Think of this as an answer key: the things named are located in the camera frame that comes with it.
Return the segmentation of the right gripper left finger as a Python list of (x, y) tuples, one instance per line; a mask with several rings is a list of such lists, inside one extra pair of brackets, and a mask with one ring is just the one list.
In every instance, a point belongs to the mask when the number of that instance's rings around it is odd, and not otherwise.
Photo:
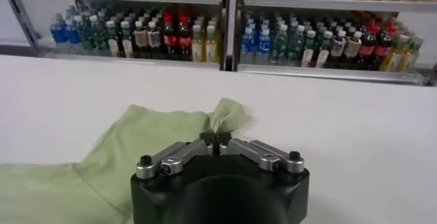
[(216, 135), (213, 132), (202, 132), (197, 139), (189, 142), (176, 142), (159, 153), (143, 155), (136, 164), (135, 176), (140, 180), (149, 180), (157, 176), (174, 176), (189, 170), (198, 174), (207, 174), (212, 170)]

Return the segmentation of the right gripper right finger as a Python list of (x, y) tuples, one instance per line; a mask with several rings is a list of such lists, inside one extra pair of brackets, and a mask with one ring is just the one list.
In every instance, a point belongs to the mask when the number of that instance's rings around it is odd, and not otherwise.
[(233, 138), (230, 132), (218, 133), (216, 143), (221, 156), (244, 157), (263, 171), (282, 169), (287, 173), (303, 173), (305, 170), (305, 160), (297, 151), (286, 152), (259, 140), (243, 141)]

